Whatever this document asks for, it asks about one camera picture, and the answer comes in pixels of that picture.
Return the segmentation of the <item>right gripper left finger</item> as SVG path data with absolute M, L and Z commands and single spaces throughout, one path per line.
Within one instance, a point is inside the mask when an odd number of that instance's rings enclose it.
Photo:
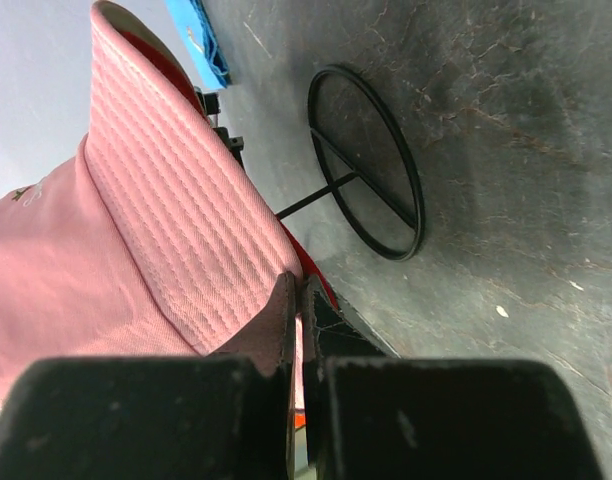
M 276 278 L 265 306 L 230 340 L 210 357 L 235 355 L 249 359 L 264 376 L 284 369 L 295 374 L 296 358 L 295 276 L 283 273 Z

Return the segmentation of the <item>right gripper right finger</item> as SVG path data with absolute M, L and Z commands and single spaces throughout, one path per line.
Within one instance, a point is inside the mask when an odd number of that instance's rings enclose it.
M 367 375 L 401 363 L 370 327 L 333 305 L 318 276 L 308 278 L 302 300 L 304 375 Z

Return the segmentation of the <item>pink bucket hat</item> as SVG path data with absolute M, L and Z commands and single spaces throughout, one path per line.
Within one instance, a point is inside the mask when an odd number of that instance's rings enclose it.
M 167 47 L 109 1 L 91 26 L 88 133 L 0 200 L 0 401 L 43 358 L 209 355 L 302 274 Z

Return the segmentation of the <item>black wire hat stand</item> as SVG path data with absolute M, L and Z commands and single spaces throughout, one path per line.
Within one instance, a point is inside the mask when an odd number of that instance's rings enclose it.
M 325 132 L 318 121 L 321 91 L 324 83 L 333 77 L 343 79 L 360 92 L 374 109 L 383 128 L 388 132 L 397 151 L 397 159 L 402 165 L 407 189 L 410 191 L 411 202 L 409 204 L 398 199 L 395 190 L 387 187 L 382 180 L 384 173 L 394 162 L 393 158 L 374 158 L 365 162 L 359 153 L 352 154 L 348 148 L 343 148 L 333 141 L 331 135 Z M 426 228 L 426 211 L 421 181 L 414 157 L 401 128 L 377 91 L 352 69 L 342 64 L 327 65 L 319 70 L 310 81 L 307 94 L 307 123 L 315 157 L 326 185 L 284 208 L 277 214 L 277 217 L 281 220 L 286 219 L 320 198 L 331 195 L 352 230 L 376 254 L 384 259 L 397 262 L 403 262 L 415 256 L 422 246 Z M 345 186 L 354 181 L 365 185 L 393 216 L 412 231 L 412 238 L 408 245 L 402 249 L 391 248 L 379 241 L 362 224 L 342 193 Z

